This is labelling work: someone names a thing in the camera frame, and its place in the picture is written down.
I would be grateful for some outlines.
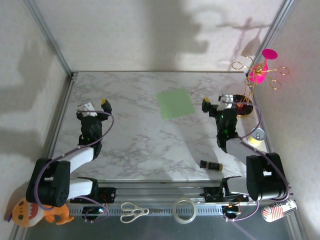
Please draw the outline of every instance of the tape roll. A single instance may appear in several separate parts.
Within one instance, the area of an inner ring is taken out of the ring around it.
[[[178,204],[180,203],[189,203],[192,208],[193,208],[193,215],[188,218],[188,219],[183,219],[183,218],[180,218],[177,214],[177,206]],[[181,198],[178,198],[174,204],[173,204],[173,217],[174,219],[180,223],[180,224],[188,224],[188,223],[191,223],[195,218],[196,218],[196,215],[197,215],[197,210],[196,210],[196,205],[195,203],[190,199],[190,198],[187,198],[187,197],[181,197]]]

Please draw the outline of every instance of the red and white can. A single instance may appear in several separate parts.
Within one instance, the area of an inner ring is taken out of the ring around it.
[[[261,214],[264,220],[271,223],[281,219],[284,216],[293,213],[297,209],[297,204],[291,198],[285,201],[275,202],[261,209]]]

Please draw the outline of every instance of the can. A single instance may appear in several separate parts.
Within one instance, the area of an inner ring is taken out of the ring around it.
[[[248,138],[248,142],[253,146],[258,146],[263,140],[266,139],[266,133],[258,127]]]
[[[285,201],[275,202],[261,209],[261,214],[264,220],[268,223],[281,219],[297,209],[296,202],[288,198]]]

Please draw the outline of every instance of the orange plush toy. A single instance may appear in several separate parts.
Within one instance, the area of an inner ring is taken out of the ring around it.
[[[60,216],[60,221],[56,222],[55,215]],[[29,228],[36,225],[40,220],[44,219],[49,223],[56,222],[57,225],[62,225],[71,222],[75,217],[69,216],[69,209],[67,205],[62,207],[55,207],[51,211],[43,210],[36,203],[27,202],[26,198],[23,198],[14,206],[12,211],[13,221],[22,227]]]

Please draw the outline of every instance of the gray floor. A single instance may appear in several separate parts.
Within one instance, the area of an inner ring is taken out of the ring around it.
[[[243,207],[243,216],[254,210]],[[290,240],[286,220],[268,223],[258,211],[240,222],[225,222],[220,216],[198,216],[189,224],[179,224],[171,216],[140,217],[123,224],[119,217],[84,223],[77,217],[65,225],[41,221],[30,228],[27,240]]]

